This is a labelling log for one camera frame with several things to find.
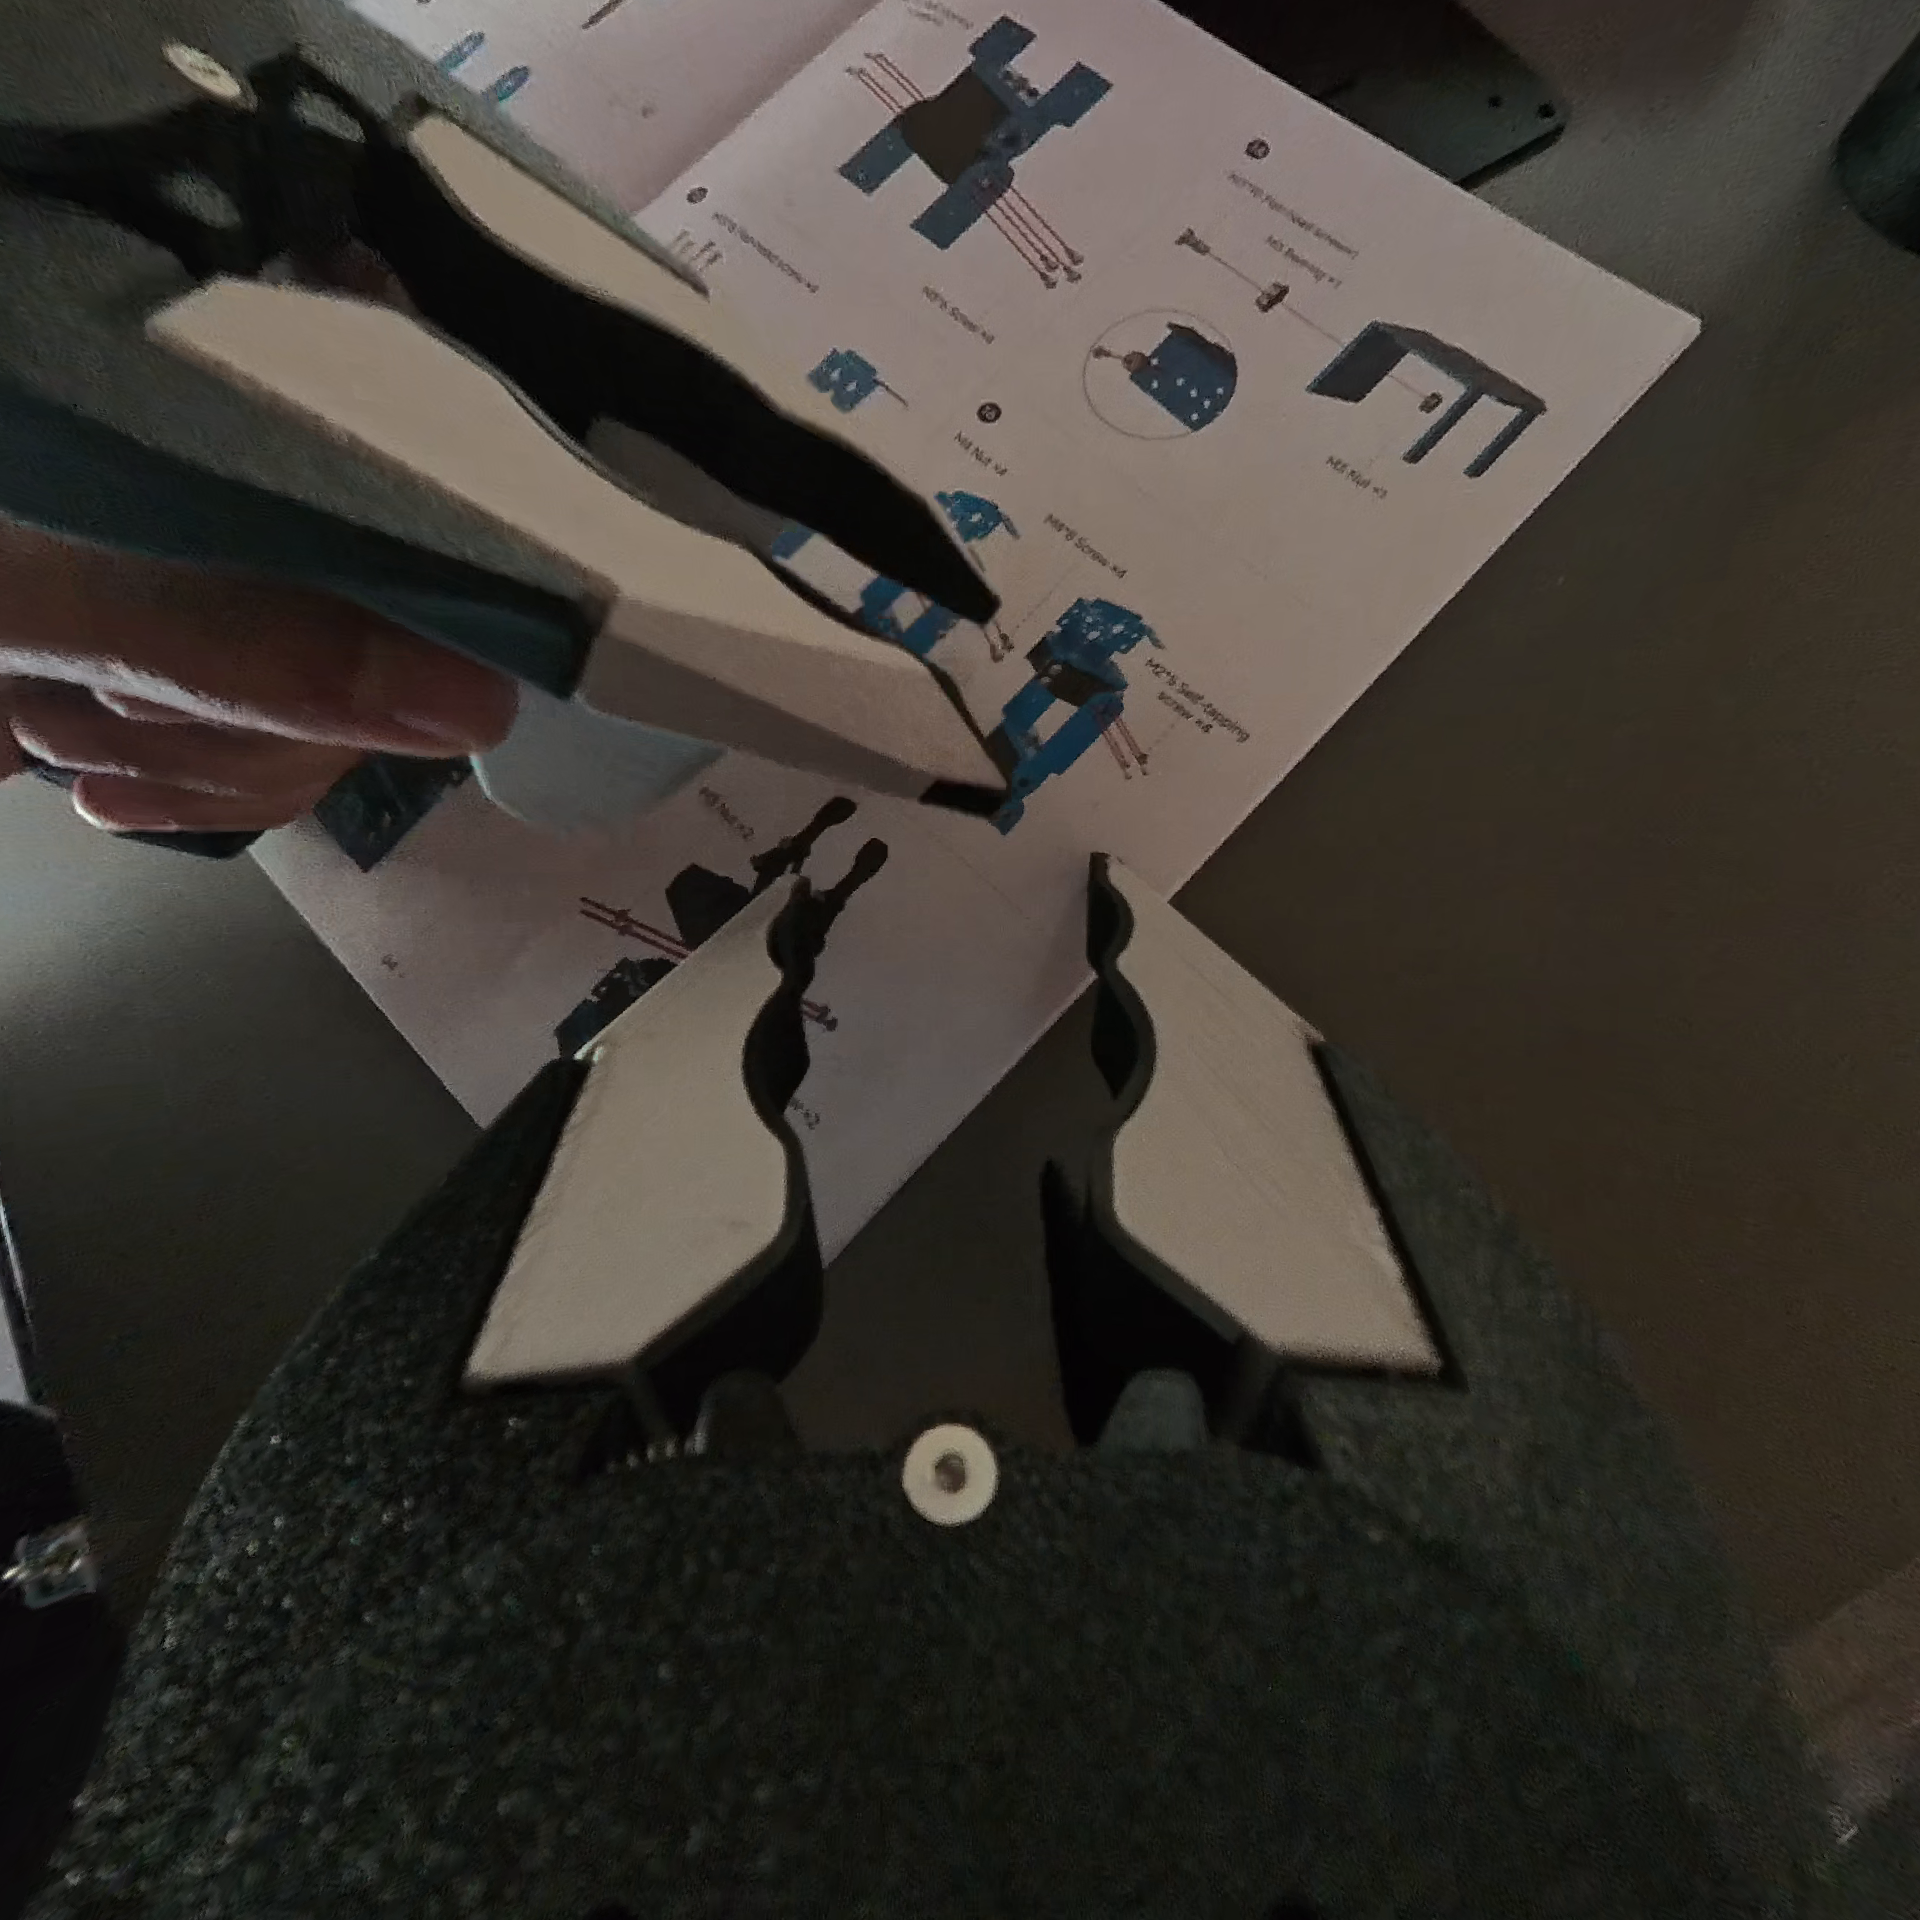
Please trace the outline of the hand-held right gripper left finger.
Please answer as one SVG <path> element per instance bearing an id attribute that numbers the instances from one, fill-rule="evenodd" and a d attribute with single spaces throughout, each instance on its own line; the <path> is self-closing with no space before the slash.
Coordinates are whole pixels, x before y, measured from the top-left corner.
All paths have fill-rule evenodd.
<path id="1" fill-rule="evenodd" d="M 679 1443 L 714 1380 L 805 1350 L 819 1245 L 786 1114 L 817 904 L 807 877 L 776 881 L 575 1058 L 464 1391 L 611 1386 L 651 1443 Z"/>

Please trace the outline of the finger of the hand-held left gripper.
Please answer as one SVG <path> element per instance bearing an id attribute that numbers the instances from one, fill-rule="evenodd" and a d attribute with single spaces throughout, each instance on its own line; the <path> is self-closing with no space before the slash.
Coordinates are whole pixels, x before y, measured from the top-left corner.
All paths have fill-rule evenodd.
<path id="1" fill-rule="evenodd" d="M 150 333 L 582 574 L 589 712 L 879 796 L 974 812 L 1002 797 L 997 758 L 924 657 L 622 491 L 506 381 L 396 309 L 219 278 L 162 306 Z"/>
<path id="2" fill-rule="evenodd" d="M 458 200 L 412 141 L 371 131 L 356 237 L 400 300 L 628 493 L 775 566 L 782 534 L 838 547 L 942 609 L 1001 597 L 924 493 L 682 326 L 565 276 Z"/>

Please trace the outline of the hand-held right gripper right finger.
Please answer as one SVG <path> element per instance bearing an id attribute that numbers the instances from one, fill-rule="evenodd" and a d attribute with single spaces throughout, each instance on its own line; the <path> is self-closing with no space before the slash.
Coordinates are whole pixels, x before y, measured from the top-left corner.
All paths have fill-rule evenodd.
<path id="1" fill-rule="evenodd" d="M 1068 1432 L 1307 1443 L 1299 1377 L 1448 1381 L 1448 1339 L 1323 1036 L 1112 854 L 1086 881 L 1109 1094 L 1044 1163 Z"/>

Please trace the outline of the dark grey desk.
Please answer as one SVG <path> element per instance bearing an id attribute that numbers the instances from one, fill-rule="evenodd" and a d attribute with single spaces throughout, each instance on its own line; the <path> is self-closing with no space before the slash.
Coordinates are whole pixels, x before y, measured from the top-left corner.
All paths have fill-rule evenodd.
<path id="1" fill-rule="evenodd" d="M 1592 1302 L 1762 1633 L 1916 1555 L 1916 4 L 1477 4 L 1493 200 L 1702 319 L 1179 896 Z M 269 877 L 4 786 L 4 1202 L 109 1593 L 471 1118 Z"/>

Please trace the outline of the person's left hand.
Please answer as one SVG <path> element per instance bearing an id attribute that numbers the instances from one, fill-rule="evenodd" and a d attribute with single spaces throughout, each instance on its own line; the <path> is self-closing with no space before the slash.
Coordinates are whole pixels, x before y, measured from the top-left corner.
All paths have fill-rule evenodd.
<path id="1" fill-rule="evenodd" d="M 269 832 L 373 755 L 493 747 L 516 707 L 512 678 L 329 600 L 97 606 L 4 637 L 4 776 L 121 836 Z"/>

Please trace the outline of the printed assembly manual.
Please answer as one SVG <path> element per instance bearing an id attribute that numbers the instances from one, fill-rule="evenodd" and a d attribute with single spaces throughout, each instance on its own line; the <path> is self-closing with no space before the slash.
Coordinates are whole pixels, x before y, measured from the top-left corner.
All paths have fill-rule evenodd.
<path id="1" fill-rule="evenodd" d="M 1169 893 L 1699 338 L 1167 4 L 367 4 L 668 243 L 834 423 L 930 491 L 987 627 L 781 532 L 938 667 L 1010 771 L 989 821 L 757 758 L 616 834 L 429 788 L 376 855 L 254 861 L 493 1120 L 665 986 L 675 881 L 828 813 L 791 1110 L 828 1252 L 1083 990 L 1110 851 Z"/>

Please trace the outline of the small silver tag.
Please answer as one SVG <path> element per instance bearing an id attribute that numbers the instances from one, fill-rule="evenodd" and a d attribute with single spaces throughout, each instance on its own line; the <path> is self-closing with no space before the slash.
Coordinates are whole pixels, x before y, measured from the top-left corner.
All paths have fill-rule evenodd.
<path id="1" fill-rule="evenodd" d="M 20 1534 L 2 1568 L 2 1591 L 31 1613 L 95 1597 L 101 1591 L 101 1568 L 89 1521 L 74 1516 Z"/>

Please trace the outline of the black flat device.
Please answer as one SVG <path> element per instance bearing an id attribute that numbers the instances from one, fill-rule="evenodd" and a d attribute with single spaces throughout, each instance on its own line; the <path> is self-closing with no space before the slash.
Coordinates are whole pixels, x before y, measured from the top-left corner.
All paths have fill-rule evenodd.
<path id="1" fill-rule="evenodd" d="M 1175 2 L 1172 10 L 1462 188 L 1500 177 L 1568 128 L 1548 82 L 1459 2 Z"/>

